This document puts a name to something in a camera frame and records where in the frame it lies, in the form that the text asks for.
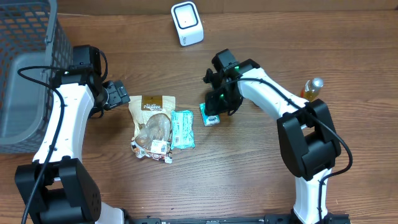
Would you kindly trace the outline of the small teal white box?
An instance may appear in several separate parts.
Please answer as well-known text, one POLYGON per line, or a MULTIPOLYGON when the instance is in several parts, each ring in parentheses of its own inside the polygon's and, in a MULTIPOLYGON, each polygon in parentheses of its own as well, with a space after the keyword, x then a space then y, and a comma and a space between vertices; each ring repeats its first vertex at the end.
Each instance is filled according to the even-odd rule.
POLYGON ((220 117, 218 115, 208 116, 205 114, 205 103, 201 103, 199 107, 205 126, 213 126, 220 123, 220 117))

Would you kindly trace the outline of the teal tissue pack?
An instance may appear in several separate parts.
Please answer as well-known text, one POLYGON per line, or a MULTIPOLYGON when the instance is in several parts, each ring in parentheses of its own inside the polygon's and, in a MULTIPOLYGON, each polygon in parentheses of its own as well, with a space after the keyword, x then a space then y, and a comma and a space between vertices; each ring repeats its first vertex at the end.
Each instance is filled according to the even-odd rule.
POLYGON ((171 149, 186 149, 195 147, 193 133, 193 112, 172 111, 172 143, 171 149))

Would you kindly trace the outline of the brown snack packet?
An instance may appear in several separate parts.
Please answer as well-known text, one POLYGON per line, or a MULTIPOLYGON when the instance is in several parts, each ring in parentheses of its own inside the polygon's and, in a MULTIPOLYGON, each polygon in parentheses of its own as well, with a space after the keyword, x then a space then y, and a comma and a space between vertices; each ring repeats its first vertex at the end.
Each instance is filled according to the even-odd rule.
POLYGON ((129 111, 134 123, 131 149, 137 158, 172 163, 172 121, 174 96, 136 95, 129 97, 129 111))

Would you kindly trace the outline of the yellow liquid bottle silver cap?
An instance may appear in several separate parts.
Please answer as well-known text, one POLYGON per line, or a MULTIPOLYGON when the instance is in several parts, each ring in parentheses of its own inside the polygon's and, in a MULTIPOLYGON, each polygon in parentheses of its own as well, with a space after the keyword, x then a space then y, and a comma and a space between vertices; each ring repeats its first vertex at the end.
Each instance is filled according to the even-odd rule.
POLYGON ((323 79, 316 77, 308 80, 300 92, 300 97, 308 101, 314 101, 323 87, 323 79))

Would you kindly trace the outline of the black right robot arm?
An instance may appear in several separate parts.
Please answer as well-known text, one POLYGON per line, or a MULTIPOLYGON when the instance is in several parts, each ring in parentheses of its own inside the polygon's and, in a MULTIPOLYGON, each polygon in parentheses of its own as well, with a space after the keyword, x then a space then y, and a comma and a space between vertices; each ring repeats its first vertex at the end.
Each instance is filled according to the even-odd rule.
POLYGON ((295 177, 295 204, 286 223, 344 223, 347 217, 326 208, 327 177, 341 154, 333 121, 322 100, 309 102, 273 81, 251 59, 239 62, 229 49, 211 60, 203 78, 212 86, 201 113, 205 123, 221 113, 234 114, 243 99, 251 100, 275 119, 280 154, 295 177))

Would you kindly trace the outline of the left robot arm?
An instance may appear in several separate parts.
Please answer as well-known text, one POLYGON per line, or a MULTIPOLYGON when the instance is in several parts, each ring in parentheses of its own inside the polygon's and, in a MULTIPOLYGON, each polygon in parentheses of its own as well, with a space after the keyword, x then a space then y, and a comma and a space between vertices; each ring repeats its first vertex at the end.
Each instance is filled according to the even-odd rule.
POLYGON ((43 142, 31 164, 18 166, 15 183, 25 203, 22 223, 132 223, 123 208, 104 203, 83 166, 88 119, 130 101, 121 81, 108 81, 105 54, 90 45, 73 48, 73 63, 55 71, 45 87, 53 108, 43 142))

